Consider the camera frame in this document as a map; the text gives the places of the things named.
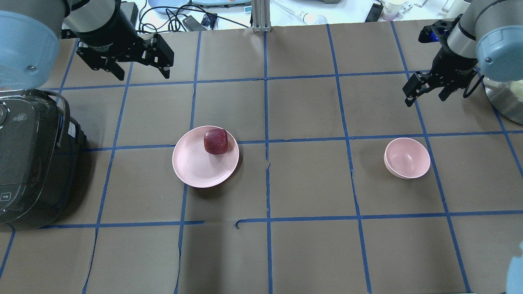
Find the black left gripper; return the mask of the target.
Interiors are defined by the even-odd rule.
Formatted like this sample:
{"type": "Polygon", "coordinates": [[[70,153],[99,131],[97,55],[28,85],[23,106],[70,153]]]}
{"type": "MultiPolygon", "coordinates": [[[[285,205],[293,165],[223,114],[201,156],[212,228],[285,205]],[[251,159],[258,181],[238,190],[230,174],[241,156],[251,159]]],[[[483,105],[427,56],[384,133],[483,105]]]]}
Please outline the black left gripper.
{"type": "Polygon", "coordinates": [[[154,33],[148,40],[138,36],[125,13],[116,8],[110,19],[89,32],[79,32],[76,54],[93,70],[102,69],[123,81],[125,71],[118,62],[139,62],[159,70],[165,79],[170,78],[174,52],[165,39],[154,33]]]}

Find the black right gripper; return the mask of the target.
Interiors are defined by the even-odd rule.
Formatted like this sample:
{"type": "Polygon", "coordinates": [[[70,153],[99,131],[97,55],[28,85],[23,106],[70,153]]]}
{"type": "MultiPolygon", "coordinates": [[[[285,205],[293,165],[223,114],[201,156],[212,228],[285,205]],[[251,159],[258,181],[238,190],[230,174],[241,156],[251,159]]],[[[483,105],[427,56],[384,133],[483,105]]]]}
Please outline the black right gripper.
{"type": "Polygon", "coordinates": [[[413,106],[418,97],[439,87],[442,90],[438,97],[445,102],[458,89],[469,87],[476,76],[475,66],[476,58],[466,58],[450,49],[440,49],[430,72],[414,72],[403,86],[406,106],[413,106]]]}

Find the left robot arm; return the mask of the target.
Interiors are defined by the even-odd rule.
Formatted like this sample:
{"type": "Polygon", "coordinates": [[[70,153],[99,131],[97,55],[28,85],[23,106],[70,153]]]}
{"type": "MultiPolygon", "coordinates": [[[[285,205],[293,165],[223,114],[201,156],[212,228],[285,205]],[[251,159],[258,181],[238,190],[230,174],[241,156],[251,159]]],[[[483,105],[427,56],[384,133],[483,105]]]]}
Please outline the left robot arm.
{"type": "Polygon", "coordinates": [[[118,0],[2,0],[0,84],[37,89],[48,80],[59,54],[62,26],[80,40],[77,54],[94,70],[125,78],[121,62],[159,69],[169,78],[174,52],[155,33],[142,39],[118,0]]]}

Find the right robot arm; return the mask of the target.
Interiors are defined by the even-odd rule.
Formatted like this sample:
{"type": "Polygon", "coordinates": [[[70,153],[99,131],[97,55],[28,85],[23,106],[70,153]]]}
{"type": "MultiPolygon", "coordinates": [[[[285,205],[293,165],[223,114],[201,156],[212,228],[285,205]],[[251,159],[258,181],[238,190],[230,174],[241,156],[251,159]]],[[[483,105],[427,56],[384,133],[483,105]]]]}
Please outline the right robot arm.
{"type": "Polygon", "coordinates": [[[458,89],[471,95],[484,78],[496,82],[523,78],[523,2],[473,0],[452,21],[424,26],[420,43],[439,42],[439,52],[427,73],[415,72],[403,86],[410,107],[421,95],[441,89],[443,102],[458,89]]]}

